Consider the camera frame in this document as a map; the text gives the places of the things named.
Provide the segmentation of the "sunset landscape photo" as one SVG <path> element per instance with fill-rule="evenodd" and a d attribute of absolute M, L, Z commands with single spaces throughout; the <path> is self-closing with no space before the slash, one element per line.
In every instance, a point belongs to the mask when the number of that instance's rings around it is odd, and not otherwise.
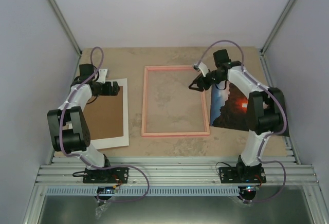
<path fill-rule="evenodd" d="M 211 89 L 210 126 L 278 133 L 284 126 L 282 113 L 274 96 L 285 109 L 283 93 L 274 87 L 244 95 L 234 84 L 224 81 Z"/>

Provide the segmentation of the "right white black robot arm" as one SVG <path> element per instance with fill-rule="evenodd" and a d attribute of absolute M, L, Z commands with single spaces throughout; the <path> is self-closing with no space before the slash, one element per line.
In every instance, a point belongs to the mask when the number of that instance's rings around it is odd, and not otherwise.
<path fill-rule="evenodd" d="M 205 91 L 222 81 L 234 84 L 247 98 L 246 124 L 249 130 L 247 143 L 235 167 L 220 167 L 222 183 L 265 182 L 262 154 L 271 135 L 287 130 L 283 93 L 274 87 L 262 85 L 252 77 L 243 63 L 229 59 L 227 50 L 213 54 L 216 69 L 210 71 L 198 61 L 193 68 L 200 74 L 189 85 L 190 90 Z"/>

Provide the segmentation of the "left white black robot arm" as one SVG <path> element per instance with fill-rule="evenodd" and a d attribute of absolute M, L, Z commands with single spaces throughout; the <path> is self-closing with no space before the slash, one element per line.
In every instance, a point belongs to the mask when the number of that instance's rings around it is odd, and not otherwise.
<path fill-rule="evenodd" d="M 99 69 L 93 64 L 82 64 L 79 71 L 65 102 L 47 113 L 53 149 L 85 163 L 84 171 L 72 174 L 82 177 L 83 183 L 118 183 L 118 176 L 110 168 L 108 158 L 91 145 L 83 110 L 91 97 L 116 96 L 120 87 L 117 82 L 99 82 Z"/>

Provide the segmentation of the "pink wooden picture frame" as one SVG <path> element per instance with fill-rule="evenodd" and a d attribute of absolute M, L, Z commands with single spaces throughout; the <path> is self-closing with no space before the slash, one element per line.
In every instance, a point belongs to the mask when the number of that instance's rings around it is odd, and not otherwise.
<path fill-rule="evenodd" d="M 148 107 L 148 77 L 149 71 L 192 71 L 194 68 L 189 65 L 162 65 L 162 66 L 145 66 L 143 77 L 143 100 L 142 100 L 142 118 L 141 118 L 141 136 L 142 137 L 201 137 L 210 135 L 210 125 L 208 118 L 208 110 L 206 104 L 206 96 L 204 92 L 200 93 L 203 111 L 203 132 L 163 132 L 148 133 L 147 132 L 147 107 Z"/>

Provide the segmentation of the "white mat board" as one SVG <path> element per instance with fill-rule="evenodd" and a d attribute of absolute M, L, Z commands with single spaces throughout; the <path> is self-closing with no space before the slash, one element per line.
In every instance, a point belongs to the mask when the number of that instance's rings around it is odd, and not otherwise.
<path fill-rule="evenodd" d="M 91 145 L 97 150 L 121 147 L 129 145 L 129 125 L 128 125 L 128 107 L 127 107 L 127 79 L 120 79 L 118 85 L 123 92 L 123 136 L 108 139 L 92 140 Z"/>

